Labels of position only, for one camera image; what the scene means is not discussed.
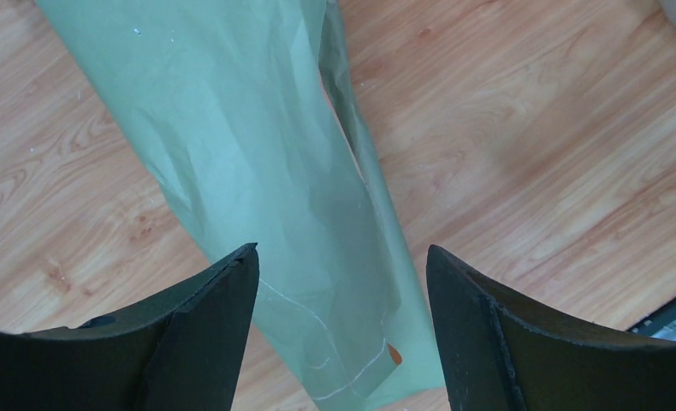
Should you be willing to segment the green wrapping paper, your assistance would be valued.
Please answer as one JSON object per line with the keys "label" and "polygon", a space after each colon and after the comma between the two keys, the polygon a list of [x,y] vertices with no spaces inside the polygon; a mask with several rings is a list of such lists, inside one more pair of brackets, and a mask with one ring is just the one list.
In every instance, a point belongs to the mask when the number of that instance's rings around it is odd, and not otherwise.
{"label": "green wrapping paper", "polygon": [[39,7],[207,259],[256,244],[254,324],[319,409],[443,386],[337,2]]}

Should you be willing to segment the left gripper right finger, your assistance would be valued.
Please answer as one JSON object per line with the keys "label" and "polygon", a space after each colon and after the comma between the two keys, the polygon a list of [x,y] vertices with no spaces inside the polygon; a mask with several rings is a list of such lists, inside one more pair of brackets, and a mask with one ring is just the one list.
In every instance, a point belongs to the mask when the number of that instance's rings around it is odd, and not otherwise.
{"label": "left gripper right finger", "polygon": [[676,342],[573,317],[433,245],[426,280],[453,410],[676,410]]}

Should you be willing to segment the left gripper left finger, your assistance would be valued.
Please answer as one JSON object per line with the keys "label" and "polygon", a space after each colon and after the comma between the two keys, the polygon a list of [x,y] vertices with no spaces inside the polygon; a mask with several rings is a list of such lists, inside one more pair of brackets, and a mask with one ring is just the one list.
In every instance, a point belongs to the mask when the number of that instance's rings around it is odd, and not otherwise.
{"label": "left gripper left finger", "polygon": [[252,321],[257,247],[76,328],[0,331],[0,410],[228,410]]}

